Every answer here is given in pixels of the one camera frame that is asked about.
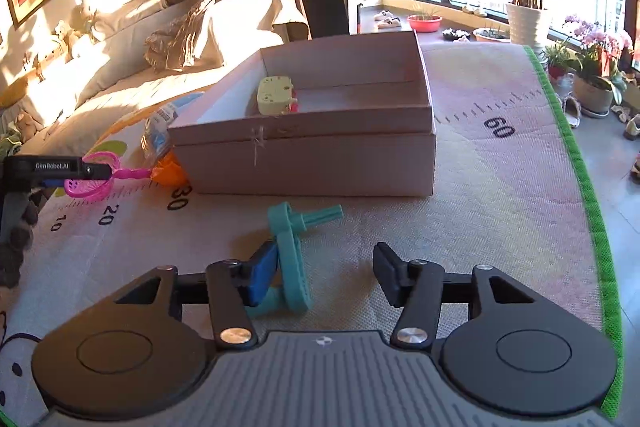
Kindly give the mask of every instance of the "flower pot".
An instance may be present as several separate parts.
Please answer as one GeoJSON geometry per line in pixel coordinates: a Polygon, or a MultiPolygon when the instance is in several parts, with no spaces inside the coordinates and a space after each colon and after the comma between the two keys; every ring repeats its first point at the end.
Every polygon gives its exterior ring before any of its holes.
{"type": "Polygon", "coordinates": [[[602,114],[609,110],[613,100],[613,92],[591,86],[577,74],[574,74],[574,95],[582,107],[602,114]]]}
{"type": "Polygon", "coordinates": [[[549,76],[554,79],[565,76],[566,68],[564,66],[549,66],[549,76]]]}
{"type": "Polygon", "coordinates": [[[478,28],[474,30],[474,37],[478,42],[509,42],[509,39],[494,39],[493,37],[485,37],[482,35],[484,30],[489,30],[490,28],[478,28]]]}
{"type": "Polygon", "coordinates": [[[507,15],[511,42],[530,46],[536,55],[542,55],[551,26],[551,12],[508,3],[507,15]]]}
{"type": "Polygon", "coordinates": [[[434,33],[440,29],[442,17],[430,17],[430,15],[409,15],[406,19],[412,30],[418,33],[434,33]]]}

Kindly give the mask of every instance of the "floor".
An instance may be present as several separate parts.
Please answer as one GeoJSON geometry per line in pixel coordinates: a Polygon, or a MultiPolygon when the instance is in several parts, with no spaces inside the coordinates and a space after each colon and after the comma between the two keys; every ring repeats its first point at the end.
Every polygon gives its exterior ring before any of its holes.
{"type": "MultiPolygon", "coordinates": [[[[367,8],[362,12],[362,31],[375,32],[373,15],[380,10],[367,8]]],[[[410,12],[393,9],[409,30],[406,16],[410,12]]],[[[443,20],[441,28],[470,30],[443,20]]],[[[441,33],[420,34],[420,42],[441,41],[441,33]]],[[[559,91],[567,90],[558,86],[559,91]]],[[[638,152],[640,140],[623,137],[624,125],[610,114],[603,120],[582,117],[574,131],[600,209],[607,227],[609,244],[618,279],[622,306],[622,329],[625,344],[625,377],[622,403],[617,421],[626,427],[635,426],[640,418],[640,184],[631,181],[629,171],[638,152]]]]}

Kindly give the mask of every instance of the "plastic package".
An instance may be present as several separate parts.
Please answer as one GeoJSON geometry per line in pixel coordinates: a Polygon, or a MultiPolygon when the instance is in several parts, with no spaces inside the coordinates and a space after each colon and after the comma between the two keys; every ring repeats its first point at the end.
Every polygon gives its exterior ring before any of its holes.
{"type": "Polygon", "coordinates": [[[201,97],[203,92],[192,92],[159,107],[145,122],[145,133],[142,135],[142,150],[146,164],[154,166],[158,160],[171,149],[167,128],[175,121],[184,108],[201,97]]]}

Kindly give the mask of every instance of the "green mat edge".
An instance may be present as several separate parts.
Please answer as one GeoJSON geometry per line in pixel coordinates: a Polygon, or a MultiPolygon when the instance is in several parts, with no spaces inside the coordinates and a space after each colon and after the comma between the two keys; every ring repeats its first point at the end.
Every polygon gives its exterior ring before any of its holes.
{"type": "Polygon", "coordinates": [[[582,201],[584,202],[584,208],[587,214],[587,221],[589,223],[589,230],[591,233],[591,242],[593,243],[593,249],[596,254],[598,282],[600,284],[600,298],[602,300],[602,330],[604,330],[605,334],[611,340],[613,347],[616,350],[616,356],[618,357],[616,378],[613,381],[601,409],[609,418],[615,418],[618,415],[620,399],[622,398],[624,352],[620,297],[618,295],[618,283],[616,282],[616,272],[614,270],[613,259],[611,257],[611,249],[609,248],[607,229],[604,225],[604,220],[602,219],[598,198],[593,190],[593,185],[591,184],[591,179],[587,172],[587,166],[580,154],[580,149],[575,141],[574,133],[572,132],[569,123],[566,121],[564,112],[562,112],[562,107],[560,107],[560,103],[556,98],[556,92],[551,86],[545,70],[536,57],[536,54],[528,46],[524,46],[524,49],[527,52],[527,55],[529,55],[531,64],[533,64],[533,67],[538,74],[538,80],[542,85],[542,89],[545,91],[546,98],[549,101],[554,116],[556,117],[560,136],[564,141],[564,146],[566,147],[566,150],[569,153],[569,158],[571,158],[571,163],[574,166],[575,175],[578,179],[578,185],[580,186],[580,193],[582,194],[582,201]]]}

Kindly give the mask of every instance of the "teal toy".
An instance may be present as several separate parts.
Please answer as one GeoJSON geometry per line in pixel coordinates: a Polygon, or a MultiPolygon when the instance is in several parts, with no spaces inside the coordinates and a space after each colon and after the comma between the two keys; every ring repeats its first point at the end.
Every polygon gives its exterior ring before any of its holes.
{"type": "Polygon", "coordinates": [[[247,308],[251,316],[264,315],[278,309],[304,313],[311,308],[311,295],[306,281],[299,235],[311,227],[340,219],[343,215],[339,204],[307,214],[294,212],[286,201],[270,206],[267,218],[269,229],[278,245],[282,286],[269,288],[259,306],[247,308]]]}

